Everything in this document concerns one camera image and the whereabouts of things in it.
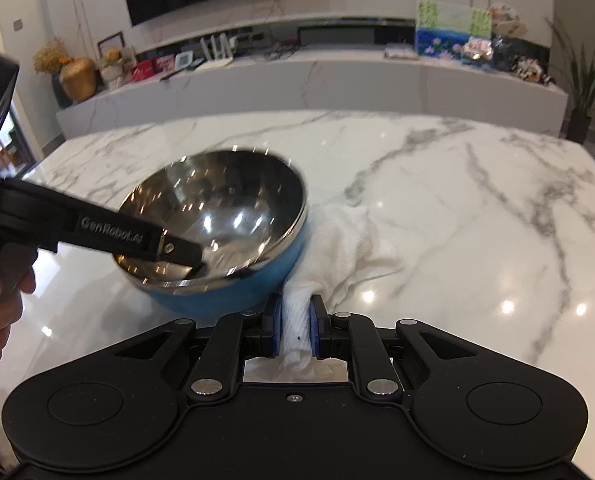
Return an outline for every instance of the plant pot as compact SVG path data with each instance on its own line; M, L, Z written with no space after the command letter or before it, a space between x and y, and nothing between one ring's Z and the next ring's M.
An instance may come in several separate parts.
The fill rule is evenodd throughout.
M97 89L95 63L87 57L71 61L62 69L60 81L64 92L73 101L87 100Z
M591 126L591 118L584 112L574 108L571 112L569 126L566 129L566 140L572 140L578 144L584 144Z
M57 101L57 105L62 110L72 105L72 101L68 98L68 95L66 95L66 93L64 92L62 84L59 82L59 74L54 74L51 76L51 83L53 85L53 94L55 94L55 100Z

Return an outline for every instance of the blue gripper pad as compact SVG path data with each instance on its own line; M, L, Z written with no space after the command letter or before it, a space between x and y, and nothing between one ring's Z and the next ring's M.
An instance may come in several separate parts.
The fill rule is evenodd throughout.
M275 316L273 318L273 357L279 355L279 342L282 337L282 297L277 297Z
M313 298L311 298L310 303L308 304L308 313L309 313L309 326L311 332L311 351L313 352L313 356L319 358L320 356L320 338L319 332L317 330L317 316L315 315L315 304L313 303Z

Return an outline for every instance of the potted plant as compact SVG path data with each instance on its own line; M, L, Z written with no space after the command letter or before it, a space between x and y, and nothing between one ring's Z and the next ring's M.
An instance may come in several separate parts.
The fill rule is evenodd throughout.
M578 56L562 21L558 18L554 22L547 21L553 30L555 39L562 47L564 59L568 63L566 69L551 64L566 79L573 98L573 110L566 130L566 138L583 144L591 124L589 113L595 102L595 49L591 59L588 60L582 43Z
M65 94L59 75L62 67L71 62L68 51L61 38L53 38L40 48L33 56L33 68L36 73L45 73L51 76L53 93L60 108L68 108L72 101Z

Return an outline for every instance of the bowl rim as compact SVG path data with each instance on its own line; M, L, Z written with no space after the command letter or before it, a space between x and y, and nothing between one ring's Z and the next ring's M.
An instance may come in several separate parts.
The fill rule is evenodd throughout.
M271 156L280 162L282 162L289 170L293 171L296 177L298 177L299 182L302 186L302 205L301 208L293 220L293 223L284 231L284 233L273 243L264 248L264 251L254 260L250 261L247 266L238 267L237 270L233 271L231 274L220 274L218 276L206 276L203 278L191 278L189 280L172 280L172 281L160 281L154 280L152 278L140 278L135 276L129 272L126 267L120 263L120 257L123 257L122 254L114 253L112 255L114 262L116 263L117 267L129 277L132 281L135 281L136 284L141 288L147 288L150 290L159 290L160 292L167 292L173 293L179 292L180 290L185 289L194 289L196 292L205 292L207 290L212 290L214 288L221 288L223 286L228 286L234 280L242 279L246 276L249 276L250 273L245 273L245 276L242 276L241 271L244 269L251 270L256 272L257 270L262 269L264 266L269 264L273 259L277 258L287 247L289 247L290 243L296 237L298 232L301 231L305 224L306 215L308 213L308 189L306 187L306 180L304 178L303 172L299 169L298 165L293 162L293 159L290 157L286 157L279 153L274 152L269 148L262 148L259 149L257 146L247 147L247 146L237 146L234 145L232 149L223 149L223 150L204 150L202 152L197 152L192 155L184 155L177 160L168 163L166 166L162 166L159 170L154 171L145 179L143 179L139 184L133 187L127 195L122 200L122 203L117 208L117 211L122 209L122 206L126 203L126 201L131 197L131 195L145 182L147 182L150 178L154 177L155 175L162 173L168 168L171 168L177 164L181 164L186 162L188 159L193 158L194 156L199 155L210 155L212 153L231 153L231 152L248 152L248 153L256 153L262 156Z

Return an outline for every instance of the bowl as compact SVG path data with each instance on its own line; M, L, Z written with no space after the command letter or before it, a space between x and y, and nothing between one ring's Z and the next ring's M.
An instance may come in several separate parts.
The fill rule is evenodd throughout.
M181 299L159 298L184 312L191 300L248 308L273 292L299 256L308 207L290 162L268 150L238 150L182 157L133 189L119 211L202 245L199 270L114 254L135 285Z

